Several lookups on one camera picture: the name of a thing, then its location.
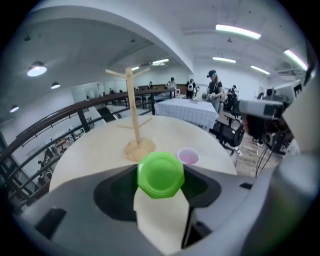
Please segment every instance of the checkered tablecloth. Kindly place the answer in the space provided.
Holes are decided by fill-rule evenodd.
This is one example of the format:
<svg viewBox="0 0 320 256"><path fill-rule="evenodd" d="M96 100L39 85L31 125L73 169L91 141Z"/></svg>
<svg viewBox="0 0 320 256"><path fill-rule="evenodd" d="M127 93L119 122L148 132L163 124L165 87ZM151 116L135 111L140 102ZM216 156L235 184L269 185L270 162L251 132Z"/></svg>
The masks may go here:
<svg viewBox="0 0 320 256"><path fill-rule="evenodd" d="M189 99L173 98L154 105L155 114L185 120L202 125L207 129L213 128L218 114L210 102L192 103Z"/></svg>

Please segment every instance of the fluorescent light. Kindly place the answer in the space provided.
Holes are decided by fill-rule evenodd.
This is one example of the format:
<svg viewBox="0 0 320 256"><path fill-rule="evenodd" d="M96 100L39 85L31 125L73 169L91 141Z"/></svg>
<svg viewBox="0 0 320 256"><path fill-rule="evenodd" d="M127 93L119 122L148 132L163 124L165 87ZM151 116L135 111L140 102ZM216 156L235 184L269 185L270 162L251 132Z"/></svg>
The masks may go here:
<svg viewBox="0 0 320 256"><path fill-rule="evenodd" d="M13 113L13 112L17 111L18 109L19 109L19 107L17 105L13 105L11 107L10 113Z"/></svg>
<svg viewBox="0 0 320 256"><path fill-rule="evenodd" d="M228 58L213 57L212 59L213 59L214 61L222 61L222 62L236 63L235 60L233 60L233 59L228 59Z"/></svg>
<svg viewBox="0 0 320 256"><path fill-rule="evenodd" d="M59 88L60 87L60 84L58 82L54 82L52 85L51 85L51 89L56 89L56 88Z"/></svg>
<svg viewBox="0 0 320 256"><path fill-rule="evenodd" d="M293 59L303 70L306 71L308 69L308 66L301 59L299 59L292 51L285 50L284 54Z"/></svg>
<svg viewBox="0 0 320 256"><path fill-rule="evenodd" d="M267 71L265 71L265 70L263 70L263 69L261 69L261 68L258 68L258 67L256 67L256 66L251 66L251 68L254 69L254 70L258 70L258 71L260 71L260 72L262 72L262 73L265 73L265 74L267 74L267 75L270 75L269 72L267 72Z"/></svg>
<svg viewBox="0 0 320 256"><path fill-rule="evenodd" d="M152 64L158 64L158 63L163 63L163 62L168 62L168 61L169 61L169 59L165 58L165 59L160 59L160 60L154 61L154 62L152 62Z"/></svg>
<svg viewBox="0 0 320 256"><path fill-rule="evenodd" d="M259 39L261 37L260 34L243 29L243 28L239 28L239 27L235 27L235 26L227 26L227 25L219 25L217 24L215 26L216 30L219 31L227 31L227 32L232 32L232 33L237 33L237 34L241 34L247 37L251 37L253 39Z"/></svg>
<svg viewBox="0 0 320 256"><path fill-rule="evenodd" d="M37 77L42 75L47 71L47 68L41 61L36 61L35 63L32 64L26 75L28 77Z"/></svg>
<svg viewBox="0 0 320 256"><path fill-rule="evenodd" d="M152 66L164 66L165 64L163 62L152 64Z"/></svg>

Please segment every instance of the white ceiling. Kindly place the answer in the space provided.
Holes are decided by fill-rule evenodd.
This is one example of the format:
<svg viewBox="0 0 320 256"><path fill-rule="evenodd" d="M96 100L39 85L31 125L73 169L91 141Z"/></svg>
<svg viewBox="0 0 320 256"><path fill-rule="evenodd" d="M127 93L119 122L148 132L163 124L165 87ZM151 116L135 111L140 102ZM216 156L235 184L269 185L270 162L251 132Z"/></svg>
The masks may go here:
<svg viewBox="0 0 320 256"><path fill-rule="evenodd" d="M297 68L284 55L287 49L306 61L303 33L272 0L162 1L178 20L195 59L233 59L239 65L265 69L271 76L277 75L277 70ZM247 29L261 38L217 31L216 24Z"/></svg>
<svg viewBox="0 0 320 256"><path fill-rule="evenodd" d="M30 40L24 41L27 35ZM106 68L123 73L164 58L168 54L157 45L105 22L57 19L22 27L0 59L0 121L14 115L9 113L13 104L23 107L50 93L55 81L63 87L104 81ZM28 77L35 61L43 62L47 72Z"/></svg>
<svg viewBox="0 0 320 256"><path fill-rule="evenodd" d="M271 78L279 77L278 71L287 75L292 69L304 75L283 53L291 49L306 61L304 36L271 0L161 0L161 4L167 9L163 18L176 19L197 62L218 56L264 69ZM216 31L216 24L262 36L254 40ZM24 41L27 35L30 40ZM103 81L106 68L122 72L164 58L170 56L149 40L105 22L70 18L22 26L0 60L0 122L12 116L11 105L23 107L48 94L54 81L64 87ZM176 65L170 60L169 65ZM35 61L44 62L47 72L26 76Z"/></svg>

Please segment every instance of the round table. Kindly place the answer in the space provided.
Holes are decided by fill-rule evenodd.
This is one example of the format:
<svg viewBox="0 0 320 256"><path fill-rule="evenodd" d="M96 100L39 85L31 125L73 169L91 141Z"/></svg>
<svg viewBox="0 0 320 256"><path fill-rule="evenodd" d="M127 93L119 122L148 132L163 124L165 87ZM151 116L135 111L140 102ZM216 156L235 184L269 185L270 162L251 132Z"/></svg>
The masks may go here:
<svg viewBox="0 0 320 256"><path fill-rule="evenodd" d="M236 175L235 166L221 144L201 128L186 121L159 115L138 116L142 138L151 139L157 152L176 156L181 148L192 148L200 156L196 166ZM132 118L122 118L96 127L74 142L58 161L50 183L50 191L67 181L136 164L126 158L124 148L135 139Z"/></svg>
<svg viewBox="0 0 320 256"><path fill-rule="evenodd" d="M138 116L138 123L143 124L150 118L140 128L140 135L151 139L157 152L176 155L181 148L192 148L200 156L196 166L236 174L227 152L208 132L167 116ZM59 160L49 190L82 176L136 164L124 153L125 146L135 138L134 130L125 127L132 127L131 117L96 127L73 143ZM163 255L181 251L189 212L189 203L181 189L173 197L154 200L138 187L133 208L137 228L155 248Z"/></svg>

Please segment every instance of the railing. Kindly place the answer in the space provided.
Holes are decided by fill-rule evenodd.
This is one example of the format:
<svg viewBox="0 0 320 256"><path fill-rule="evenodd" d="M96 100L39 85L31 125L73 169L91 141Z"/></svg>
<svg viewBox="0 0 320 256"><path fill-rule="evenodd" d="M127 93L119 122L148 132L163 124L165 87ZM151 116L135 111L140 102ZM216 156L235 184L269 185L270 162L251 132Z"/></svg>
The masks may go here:
<svg viewBox="0 0 320 256"><path fill-rule="evenodd" d="M154 89L154 90L141 90L141 91L136 91L135 96L141 97L142 103L136 104L136 107L143 107L144 106L151 106L151 109L141 113L141 115L145 115L147 113L152 112L153 115L155 115L155 103L157 100L155 100L155 96L162 94L162 93L170 93L168 97L160 99L166 100L166 99L171 99L172 97L175 97L175 91L172 89ZM150 95L150 100L146 100L147 95ZM39 187L34 193L26 194L24 191L26 190L26 186L31 183L35 178L38 176L41 176L49 167L51 167L54 163L58 162L60 159L61 155L53 157L51 161L46 164L44 167L39 169L37 172L34 173L29 179L21 184L20 186L17 186L13 180L16 179L15 175L22 170L31 160L33 160L36 156L38 156L41 152L46 150L47 148L51 147L52 145L56 144L57 141L66 138L67 136L73 134L74 132L83 129L86 133L90 131L90 125L94 124L95 122L98 122L104 118L107 118L111 115L116 115L121 112L124 112L126 110L129 110L129 107L126 107L124 109L121 109L119 111L115 111L112 113L105 114L99 118L96 118L90 122L87 122L84 112L84 109L88 109L90 107L94 107L97 105L101 104L107 104L109 102L115 102L118 100L125 100L127 103L126 98L128 98L128 93L127 92L122 92L122 93L115 93L115 94L109 94L104 97L99 97L99 98L94 98L91 100L87 101L82 101L78 102L76 104L67 106L65 108L62 108L46 117L43 119L39 120L38 122L34 123L31 125L29 128L21 132L16 139L8 145L7 148L5 148L2 153L0 154L0 174L4 177L4 183L1 184L1 190L7 189L11 192L11 194L7 195L7 199L9 202L11 202L16 196L19 196L20 198L23 199L23 201L19 205L13 205L15 208L16 212L20 212L22 207L24 205L28 205L34 200L38 199L39 195L42 194L43 191L48 191L49 190L49 184L50 182L47 182L46 184L42 185ZM4 168L2 168L4 161L12 155L13 152L15 152L19 147L23 147L26 143L28 143L30 140L33 140L37 137L37 135L43 133L47 129L50 129L52 126L58 124L62 120L66 118L71 118L75 115L79 116L81 125L69 130L68 132L64 133L63 135L59 136L56 139L53 139L51 142L47 143L46 145L42 146L40 149L38 149L35 153L33 153L30 157L28 157L23 163L21 163L16 169L14 169L11 173L8 173L4 171Z"/></svg>

